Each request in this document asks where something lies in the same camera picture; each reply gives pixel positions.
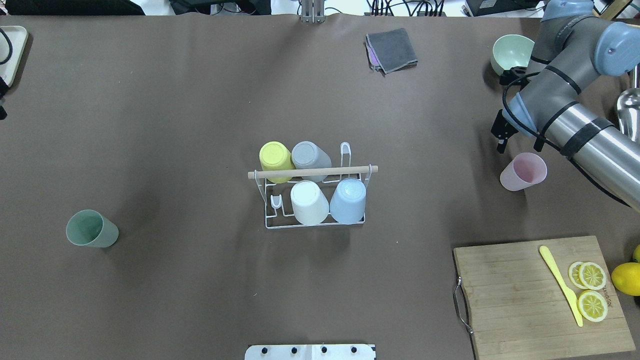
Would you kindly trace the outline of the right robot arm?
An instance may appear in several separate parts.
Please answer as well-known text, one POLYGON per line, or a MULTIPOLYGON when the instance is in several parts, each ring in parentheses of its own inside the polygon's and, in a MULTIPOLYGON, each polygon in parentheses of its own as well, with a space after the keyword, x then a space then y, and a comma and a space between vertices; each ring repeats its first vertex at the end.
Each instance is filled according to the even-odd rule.
POLYGON ((621 76, 639 64, 639 27, 593 13, 591 0, 546 5, 521 89, 503 98, 491 132, 505 152, 515 133, 549 145, 595 187, 622 205, 640 207, 638 143, 578 101, 600 76, 621 76))

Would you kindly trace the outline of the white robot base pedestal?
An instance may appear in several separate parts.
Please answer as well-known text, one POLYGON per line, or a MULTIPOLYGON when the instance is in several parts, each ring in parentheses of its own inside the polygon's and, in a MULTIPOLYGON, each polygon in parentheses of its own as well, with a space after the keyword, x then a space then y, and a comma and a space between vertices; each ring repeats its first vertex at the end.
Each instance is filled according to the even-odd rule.
POLYGON ((263 344, 251 345, 245 360, 376 360, 374 344, 263 344))

